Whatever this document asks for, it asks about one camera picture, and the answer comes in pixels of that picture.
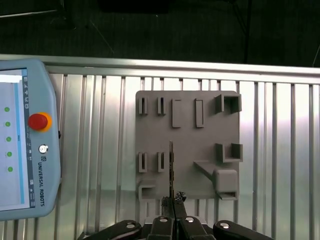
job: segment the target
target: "power button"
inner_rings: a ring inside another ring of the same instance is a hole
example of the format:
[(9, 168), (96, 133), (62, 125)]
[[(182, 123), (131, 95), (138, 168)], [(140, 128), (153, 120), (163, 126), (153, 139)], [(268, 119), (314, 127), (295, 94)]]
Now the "power button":
[(48, 152), (48, 146), (45, 144), (42, 144), (39, 146), (39, 153), (41, 154), (45, 154)]

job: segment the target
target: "gray fixture board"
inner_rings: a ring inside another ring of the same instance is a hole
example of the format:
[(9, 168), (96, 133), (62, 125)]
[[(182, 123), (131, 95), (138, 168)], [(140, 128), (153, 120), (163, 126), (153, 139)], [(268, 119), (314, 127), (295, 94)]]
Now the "gray fixture board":
[(241, 95), (234, 91), (138, 91), (136, 184), (140, 201), (169, 195), (169, 141), (174, 190), (188, 199), (239, 195)]

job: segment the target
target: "touchscreen display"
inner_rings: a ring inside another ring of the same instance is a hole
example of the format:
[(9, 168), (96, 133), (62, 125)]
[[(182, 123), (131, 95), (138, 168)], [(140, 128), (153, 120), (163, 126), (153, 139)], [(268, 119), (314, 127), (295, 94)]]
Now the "touchscreen display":
[(0, 211), (35, 207), (26, 69), (0, 70)]

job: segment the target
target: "corrugated aluminum surface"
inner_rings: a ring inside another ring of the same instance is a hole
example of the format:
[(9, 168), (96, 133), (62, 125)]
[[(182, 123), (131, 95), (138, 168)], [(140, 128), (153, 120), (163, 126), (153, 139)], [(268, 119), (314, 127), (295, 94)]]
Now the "corrugated aluminum surface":
[[(0, 59), (25, 56), (0, 55)], [(242, 95), (238, 201), (187, 200), (210, 226), (231, 220), (278, 240), (320, 239), (320, 70), (38, 56), (56, 90), (62, 184), (46, 217), (0, 222), (0, 240), (73, 240), (160, 201), (135, 195), (135, 94), (234, 90)]]

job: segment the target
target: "dark floor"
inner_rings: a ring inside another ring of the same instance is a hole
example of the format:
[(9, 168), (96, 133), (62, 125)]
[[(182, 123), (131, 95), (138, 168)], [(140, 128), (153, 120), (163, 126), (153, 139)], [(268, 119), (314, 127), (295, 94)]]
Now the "dark floor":
[[(0, 19), (0, 54), (243, 61), (244, 34), (226, 2), (175, 0), (167, 14), (137, 14), (103, 13), (95, 0), (68, 1), (75, 30), (63, 29), (56, 16)], [(51, 7), (43, 2), (0, 0), (0, 12)], [(238, 4), (245, 18), (247, 0)], [(319, 12), (315, 0), (253, 0), (248, 63), (312, 66), (320, 44)]]

